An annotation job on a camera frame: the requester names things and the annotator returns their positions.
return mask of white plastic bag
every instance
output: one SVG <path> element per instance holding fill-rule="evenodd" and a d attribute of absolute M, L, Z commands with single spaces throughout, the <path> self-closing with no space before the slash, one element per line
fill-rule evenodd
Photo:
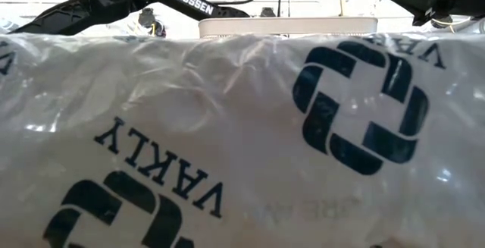
<path fill-rule="evenodd" d="M 2 246 L 482 247 L 484 62 L 482 36 L 1 36 Z"/>

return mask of plastic bag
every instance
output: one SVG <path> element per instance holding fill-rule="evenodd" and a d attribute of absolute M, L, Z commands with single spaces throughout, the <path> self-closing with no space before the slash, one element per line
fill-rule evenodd
<path fill-rule="evenodd" d="M 2 246 L 482 247 L 484 43 L 2 36 Z"/>

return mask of varkly text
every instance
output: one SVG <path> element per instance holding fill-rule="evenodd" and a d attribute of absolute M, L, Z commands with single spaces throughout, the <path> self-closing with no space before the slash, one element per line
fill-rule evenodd
<path fill-rule="evenodd" d="M 202 180 L 208 177 L 208 174 L 200 169 L 197 170 L 196 176 L 190 175 L 188 170 L 191 167 L 191 164 L 187 160 L 179 158 L 170 151 L 166 151 L 163 156 L 161 156 L 160 148 L 155 141 L 151 141 L 147 136 L 135 128 L 130 128 L 127 132 L 123 131 L 124 125 L 125 122 L 116 117 L 114 119 L 113 127 L 103 134 L 94 137 L 94 140 L 101 145 L 107 145 L 108 150 L 117 155 L 120 153 L 118 149 L 120 135 L 127 135 L 131 139 L 137 139 L 138 143 L 136 144 L 135 149 L 133 149 L 132 153 L 128 155 L 124 161 L 145 177 L 150 177 L 152 181 L 161 187 L 163 187 L 165 184 L 164 176 L 169 167 L 173 162 L 178 161 L 179 171 L 177 185 L 172 189 L 172 192 L 184 200 L 188 200 L 189 193 L 194 190 L 202 182 Z M 139 156 L 142 149 L 146 146 L 151 147 L 151 151 L 153 152 L 152 163 L 141 165 L 139 163 Z M 212 197 L 214 197 L 214 205 L 210 213 L 214 217 L 221 218 L 222 189 L 223 184 L 221 182 L 215 184 L 212 188 L 207 190 L 203 196 L 194 199 L 192 204 L 196 208 L 203 210 L 205 208 L 205 204 L 211 200 Z"/>

